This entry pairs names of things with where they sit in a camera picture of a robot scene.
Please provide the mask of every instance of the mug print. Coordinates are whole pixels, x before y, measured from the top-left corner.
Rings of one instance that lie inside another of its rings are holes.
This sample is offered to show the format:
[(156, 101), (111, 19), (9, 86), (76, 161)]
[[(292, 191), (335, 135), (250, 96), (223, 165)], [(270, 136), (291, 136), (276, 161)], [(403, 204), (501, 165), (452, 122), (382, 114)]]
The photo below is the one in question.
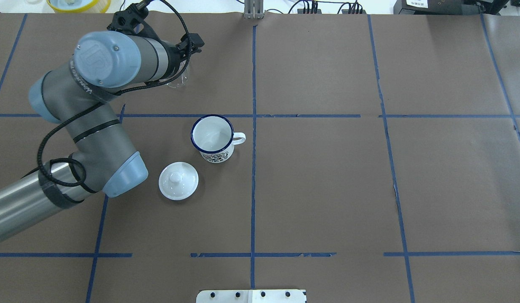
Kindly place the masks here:
[(202, 153), (202, 157), (204, 157), (204, 159), (206, 159), (207, 161), (210, 161), (213, 163), (218, 163), (218, 162), (222, 162), (222, 161), (225, 161), (226, 159), (228, 159), (228, 152), (225, 151), (223, 153), (212, 154), (212, 155)]

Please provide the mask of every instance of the wire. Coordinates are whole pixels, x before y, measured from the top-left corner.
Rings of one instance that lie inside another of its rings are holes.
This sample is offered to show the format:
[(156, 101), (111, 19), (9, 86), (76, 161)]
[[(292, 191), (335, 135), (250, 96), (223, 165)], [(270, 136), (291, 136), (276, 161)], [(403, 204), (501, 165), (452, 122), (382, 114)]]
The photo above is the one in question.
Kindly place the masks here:
[(192, 54), (192, 39), (191, 39), (189, 30), (187, 29), (187, 25), (185, 24), (185, 21), (183, 21), (183, 17), (181, 17), (179, 12), (175, 8), (173, 8), (173, 6), (171, 6), (168, 2), (166, 2), (166, 0), (160, 0), (160, 1), (162, 3), (164, 3), (166, 6), (168, 6), (179, 18), (179, 21), (181, 21), (181, 25), (183, 26), (183, 29), (185, 30), (185, 35), (187, 36), (187, 39), (189, 40), (187, 59), (185, 60), (185, 64), (181, 68), (181, 71), (179, 71), (177, 74), (175, 74), (170, 79), (160, 81), (160, 82), (152, 82), (152, 83), (149, 83), (146, 85), (136, 86), (134, 88), (127, 88), (125, 90), (120, 90), (120, 91), (114, 93), (117, 96), (121, 96), (122, 94), (129, 93), (129, 92), (134, 92), (135, 90), (145, 90), (146, 88), (156, 88), (157, 86), (168, 84), (168, 83), (176, 80), (177, 78), (179, 78), (181, 76), (181, 74), (183, 74), (185, 72), (185, 70), (187, 69), (187, 67), (189, 65), (191, 54)]
[(320, 2), (320, 3), (335, 3), (335, 4), (343, 4), (343, 3), (346, 3), (346, 2), (333, 2), (333, 1), (321, 1), (321, 0), (318, 0), (316, 2)]
[(348, 9), (352, 8), (352, 4), (351, 4), (351, 3), (349, 3), (349, 2), (344, 2), (344, 3), (340, 6), (339, 11), (336, 12), (337, 15), (340, 13), (340, 11), (342, 10), (342, 8), (343, 8), (344, 5), (346, 5), (346, 4), (348, 4), (348, 7), (349, 7)]
[(292, 5), (292, 7), (291, 7), (290, 10), (288, 11), (288, 13), (292, 13), (293, 8), (294, 8), (294, 7), (295, 7), (299, 2), (305, 2), (305, 3), (307, 4), (307, 10), (310, 10), (310, 6), (309, 6), (307, 0), (299, 0), (298, 2), (295, 2), (294, 5)]
[(277, 11), (277, 12), (279, 12), (279, 13), (283, 13), (283, 12), (279, 11), (279, 10), (278, 10), (278, 9), (276, 9), (276, 8), (269, 8), (269, 9), (268, 9), (268, 10), (266, 10), (266, 11)]
[(69, 119), (67, 119), (66, 121), (64, 121), (62, 124), (56, 126), (56, 128), (52, 129), (44, 138), (43, 140), (41, 141), (41, 144), (39, 144), (39, 149), (37, 150), (37, 168), (41, 171), (41, 173), (43, 174), (43, 176), (45, 176), (48, 180), (58, 184), (58, 185), (61, 185), (61, 186), (67, 186), (67, 187), (75, 187), (75, 186), (79, 186), (81, 184), (84, 183), (84, 181), (86, 181), (86, 168), (84, 167), (84, 165), (82, 165), (82, 163), (80, 163), (79, 161), (75, 160), (75, 159), (71, 159), (71, 158), (59, 158), (59, 159), (52, 159), (50, 160), (50, 171), (52, 171), (52, 164), (56, 164), (56, 163), (72, 163), (74, 165), (78, 165), (80, 171), (81, 171), (81, 177), (80, 177), (80, 180), (78, 180), (77, 182), (75, 183), (68, 183), (68, 182), (63, 182), (61, 180), (58, 180), (56, 178), (54, 178), (52, 176), (52, 173), (49, 172), (48, 170), (46, 170), (46, 168), (43, 166), (43, 150), (45, 149), (45, 146), (46, 146), (46, 143), (48, 142), (48, 140), (50, 139), (50, 137), (54, 136), (55, 133), (57, 133), (60, 129), (66, 127), (69, 123), (75, 121), (76, 119), (80, 118), (80, 117), (83, 117), (89, 113), (91, 113), (92, 111), (95, 111), (96, 109), (98, 109), (99, 107), (101, 107), (102, 105), (104, 105), (104, 103), (97, 103), (95, 104), (94, 106), (70, 117)]

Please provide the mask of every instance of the blue rim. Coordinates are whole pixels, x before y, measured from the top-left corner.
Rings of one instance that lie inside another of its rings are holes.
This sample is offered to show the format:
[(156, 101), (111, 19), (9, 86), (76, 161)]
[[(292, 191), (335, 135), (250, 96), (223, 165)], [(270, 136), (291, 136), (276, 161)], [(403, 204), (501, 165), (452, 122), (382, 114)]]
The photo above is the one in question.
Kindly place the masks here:
[[(196, 143), (194, 142), (194, 139), (192, 138), (192, 132), (194, 131), (194, 128), (196, 127), (196, 125), (198, 123), (200, 123), (200, 121), (202, 121), (203, 119), (205, 119), (207, 117), (219, 117), (219, 118), (224, 119), (228, 123), (229, 128), (232, 131), (232, 134), (229, 137), (228, 143), (223, 148), (221, 148), (219, 150), (216, 150), (216, 151), (208, 151), (208, 150), (204, 150), (204, 149), (200, 148), (198, 145), (196, 145)], [(198, 149), (202, 153), (206, 153), (206, 154), (217, 154), (217, 153), (220, 153), (221, 151), (227, 149), (230, 144), (232, 144), (232, 140), (233, 140), (233, 125), (229, 122), (228, 119), (226, 119), (225, 117), (223, 117), (221, 115), (216, 115), (216, 114), (205, 115), (205, 116), (201, 117), (200, 119), (198, 119), (196, 122), (194, 122), (194, 125), (191, 128), (191, 142), (192, 142), (192, 145), (194, 145), (194, 147), (196, 147), (196, 149)]]

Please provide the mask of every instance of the black strap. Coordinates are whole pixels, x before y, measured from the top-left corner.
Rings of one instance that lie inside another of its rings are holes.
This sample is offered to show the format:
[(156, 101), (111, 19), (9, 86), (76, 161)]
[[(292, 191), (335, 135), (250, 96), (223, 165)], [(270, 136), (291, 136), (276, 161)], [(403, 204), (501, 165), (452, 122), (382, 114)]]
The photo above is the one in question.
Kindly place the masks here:
[[(50, 167), (50, 164), (48, 164), (48, 163), (45, 166), (48, 166), (47, 167), (48, 171), (50, 171), (50, 169), (52, 169), (52, 167)], [(46, 197), (50, 200), (50, 202), (52, 202), (57, 207), (62, 208), (62, 209), (68, 209), (68, 208), (71, 208), (71, 207), (83, 202), (83, 200), (75, 201), (75, 200), (71, 199), (69, 196), (67, 196), (67, 194), (63, 194), (59, 190), (58, 186), (54, 182), (48, 180), (45, 177), (45, 175), (43, 175), (43, 173), (41, 173), (41, 171), (39, 171), (38, 176), (39, 176), (39, 185), (41, 186), (41, 189), (45, 193)]]
[(115, 119), (115, 120), (111, 120), (111, 121), (108, 121), (108, 122), (105, 122), (105, 123), (102, 123), (102, 124), (99, 124), (98, 126), (95, 126), (95, 127), (92, 127), (90, 129), (88, 129), (87, 131), (79, 134), (78, 136), (74, 137), (73, 138), (73, 142), (76, 144), (77, 142), (79, 142), (80, 140), (82, 140), (83, 138), (86, 138), (87, 136), (91, 135), (91, 134), (94, 134), (100, 130), (103, 130), (109, 126), (113, 126), (115, 124), (119, 124), (120, 121), (118, 119)]

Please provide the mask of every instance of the blue tape line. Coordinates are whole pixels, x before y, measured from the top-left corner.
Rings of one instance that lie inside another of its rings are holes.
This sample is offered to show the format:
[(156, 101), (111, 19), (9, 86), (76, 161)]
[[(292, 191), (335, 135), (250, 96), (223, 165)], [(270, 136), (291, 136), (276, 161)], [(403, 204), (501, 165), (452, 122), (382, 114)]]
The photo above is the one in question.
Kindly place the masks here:
[(518, 136), (518, 142), (520, 143), (520, 129), (518, 128), (518, 123), (516, 122), (516, 118), (514, 117), (514, 111), (512, 110), (512, 106), (510, 105), (510, 99), (507, 94), (507, 90), (505, 89), (505, 84), (503, 82), (503, 78), (501, 77), (501, 73), (499, 68), (497, 67), (497, 62), (494, 56), (494, 51), (492, 50), (492, 46), (490, 44), (490, 39), (488, 38), (488, 31), (486, 30), (485, 18), (483, 14), (481, 14), (481, 24), (483, 25), (483, 31), (485, 33), (486, 45), (488, 46), (488, 51), (490, 52), (490, 57), (492, 62), (494, 63), (494, 69), (497, 74), (497, 79), (499, 79), (499, 83), (501, 85), (501, 90), (503, 91), (503, 95), (505, 97), (505, 101), (507, 102), (507, 107), (509, 109), (510, 117), (512, 119), (512, 123), (514, 124), (514, 128), (516, 130), (516, 135)]
[(250, 258), (248, 252), (201, 252), (191, 253), (191, 258)]
[(326, 115), (323, 115), (323, 114), (318, 114), (318, 115), (315, 115), (315, 114), (311, 114), (311, 115), (302, 115), (302, 114), (267, 115), (267, 114), (264, 114), (264, 115), (258, 115), (257, 117), (258, 118), (360, 118), (360, 115), (354, 115), (354, 114), (349, 114), (349, 115), (329, 115), (329, 114), (326, 114)]
[(88, 284), (88, 290), (86, 292), (86, 303), (90, 303), (91, 300), (91, 292), (93, 289), (93, 279), (95, 278), (95, 270), (97, 269), (97, 258), (93, 258), (92, 261), (92, 270), (90, 274), (90, 283)]
[(133, 254), (132, 253), (104, 252), (104, 253), (99, 253), (97, 257), (99, 257), (99, 258), (132, 258)]
[[(255, 252), (255, 258), (329, 258), (336, 255), (335, 252)], [(250, 258), (248, 252), (201, 252), (191, 253), (191, 258)]]
[(312, 257), (312, 258), (329, 258), (336, 255), (335, 252), (257, 252), (256, 257), (259, 258), (295, 258), (295, 257)]
[(40, 117), (38, 114), (0, 114), (0, 117)]
[(120, 117), (120, 123), (123, 122), (123, 115), (125, 114), (125, 105), (126, 105), (126, 104), (123, 104), (123, 106), (121, 107), (121, 111), (120, 111), (120, 115), (119, 115), (119, 117)]
[[(99, 221), (99, 231), (97, 232), (97, 242), (95, 245), (95, 254), (99, 253), (99, 248), (101, 246), (102, 230), (104, 227), (104, 218), (106, 217), (106, 207), (107, 206), (108, 206), (108, 196), (105, 194), (104, 202), (102, 203), (101, 220)], [(95, 279), (95, 271), (97, 270), (97, 259), (98, 259), (98, 257), (95, 255), (93, 257), (90, 281), (88, 283), (88, 290), (86, 292), (86, 303), (89, 303), (91, 300), (91, 292), (93, 289), (93, 280)]]
[(256, 25), (252, 27), (252, 198), (251, 198), (251, 289), (255, 286), (256, 252)]
[(92, 258), (93, 253), (0, 252), (0, 258)]
[(510, 118), (510, 115), (385, 115), (388, 118)]
[(0, 252), (0, 258), (131, 258), (132, 253)]
[[(195, 118), (203, 117), (207, 114), (124, 114), (123, 117), (175, 117), (175, 118)], [(250, 118), (252, 115), (249, 114), (227, 114), (224, 115), (228, 118)]]
[[(398, 193), (395, 162), (393, 160), (393, 155), (392, 155), (391, 138), (389, 138), (389, 129), (387, 126), (387, 118), (386, 118), (386, 112), (385, 112), (385, 103), (383, 100), (383, 93), (381, 92), (381, 86), (379, 84), (379, 67), (378, 67), (378, 58), (376, 56), (376, 44), (374, 43), (372, 20), (370, 18), (370, 15), (366, 15), (366, 17), (368, 17), (368, 29), (370, 31), (370, 44), (372, 45), (372, 55), (374, 58), (374, 68), (376, 71), (378, 94), (379, 94), (379, 99), (381, 100), (381, 114), (383, 115), (383, 127), (385, 130), (385, 139), (387, 140), (387, 151), (389, 152), (389, 163), (391, 165), (391, 176), (393, 179), (393, 186), (395, 188), (395, 198), (396, 198), (396, 204), (397, 204), (397, 208), (398, 208), (398, 224), (400, 226), (400, 236), (402, 238), (402, 248), (404, 249), (404, 253), (407, 253), (408, 244), (406, 244), (406, 232), (404, 232), (404, 219), (402, 218), (402, 207), (400, 205), (400, 195)], [(405, 255), (404, 261), (406, 263), (406, 276), (408, 277), (408, 289), (410, 291), (410, 300), (411, 300), (411, 303), (415, 303), (415, 295), (413, 293), (413, 280), (411, 278), (410, 258), (407, 255)]]
[(414, 251), (414, 252), (385, 252), (384, 257), (450, 257), (457, 255), (520, 255), (520, 251)]
[(7, 59), (7, 63), (5, 64), (5, 69), (3, 69), (2, 77), (0, 79), (0, 90), (2, 90), (2, 84), (5, 80), (5, 75), (7, 74), (7, 70), (9, 69), (9, 65), (11, 64), (11, 59), (13, 58), (13, 54), (15, 53), (15, 49), (17, 48), (17, 44), (19, 43), (19, 39), (21, 38), (22, 30), (24, 29), (24, 25), (26, 23), (27, 13), (24, 14), (22, 19), (21, 27), (19, 28), (19, 32), (17, 33), (17, 37), (15, 42), (13, 43), (13, 47), (11, 52), (9, 53), (9, 58)]

